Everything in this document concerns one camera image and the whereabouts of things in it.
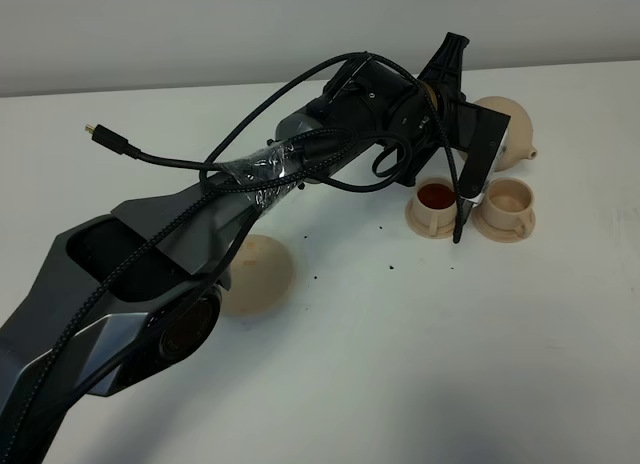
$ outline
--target cable plug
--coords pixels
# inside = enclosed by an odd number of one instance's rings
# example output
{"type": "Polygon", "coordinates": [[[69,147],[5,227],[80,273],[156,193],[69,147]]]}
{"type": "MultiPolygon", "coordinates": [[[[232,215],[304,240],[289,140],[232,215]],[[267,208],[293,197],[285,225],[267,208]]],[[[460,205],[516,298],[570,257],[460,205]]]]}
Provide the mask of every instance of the cable plug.
{"type": "Polygon", "coordinates": [[[91,140],[93,142],[97,142],[116,154],[125,154],[133,159],[138,159],[140,156],[140,149],[129,144],[127,138],[113,132],[111,129],[107,129],[101,124],[98,124],[96,127],[86,125],[84,129],[91,134],[91,140]]]}

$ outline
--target white table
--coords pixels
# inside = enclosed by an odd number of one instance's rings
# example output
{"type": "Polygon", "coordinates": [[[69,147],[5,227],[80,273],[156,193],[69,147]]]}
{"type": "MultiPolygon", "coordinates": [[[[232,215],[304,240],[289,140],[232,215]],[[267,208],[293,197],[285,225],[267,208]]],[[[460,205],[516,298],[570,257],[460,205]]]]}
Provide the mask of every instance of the white table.
{"type": "MultiPolygon", "coordinates": [[[[295,256],[288,306],[221,319],[186,361],[85,397],[46,462],[637,463],[638,76],[640,62],[465,73],[471,100],[504,95],[533,119],[538,158],[501,173],[536,193],[530,239],[497,244],[471,222],[458,246],[419,238],[401,186],[293,192],[255,229],[295,256]]],[[[263,146],[321,85],[284,98],[227,156],[263,146]]],[[[56,234],[196,177],[108,153],[85,123],[201,159],[276,88],[0,100],[0,320],[56,234]]],[[[339,177],[365,182],[370,162],[339,177]]],[[[446,175],[443,156],[422,174],[446,175]]]]}

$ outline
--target empty cup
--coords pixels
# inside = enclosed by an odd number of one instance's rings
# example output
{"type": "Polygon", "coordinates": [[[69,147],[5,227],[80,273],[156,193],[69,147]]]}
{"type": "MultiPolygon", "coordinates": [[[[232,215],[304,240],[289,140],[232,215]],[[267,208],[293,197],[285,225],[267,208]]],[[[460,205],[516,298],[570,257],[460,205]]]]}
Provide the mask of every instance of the empty cup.
{"type": "Polygon", "coordinates": [[[482,235],[497,242],[518,242],[533,232],[533,191],[519,179],[501,178],[487,187],[482,204],[472,213],[482,235]]]}
{"type": "Polygon", "coordinates": [[[409,227],[422,237],[451,236],[456,218],[456,194],[451,181],[443,177],[420,181],[407,204],[405,218],[409,227]]]}

